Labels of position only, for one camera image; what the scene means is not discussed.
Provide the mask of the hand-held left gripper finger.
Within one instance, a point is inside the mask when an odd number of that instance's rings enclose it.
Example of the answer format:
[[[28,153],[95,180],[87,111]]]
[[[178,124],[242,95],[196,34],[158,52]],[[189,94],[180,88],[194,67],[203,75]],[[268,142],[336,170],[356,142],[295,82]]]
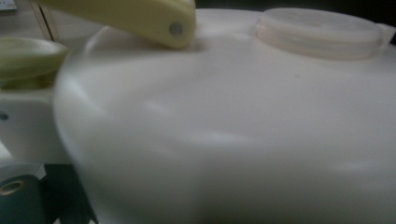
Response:
[[[0,182],[0,224],[43,224],[35,176],[20,175]]]

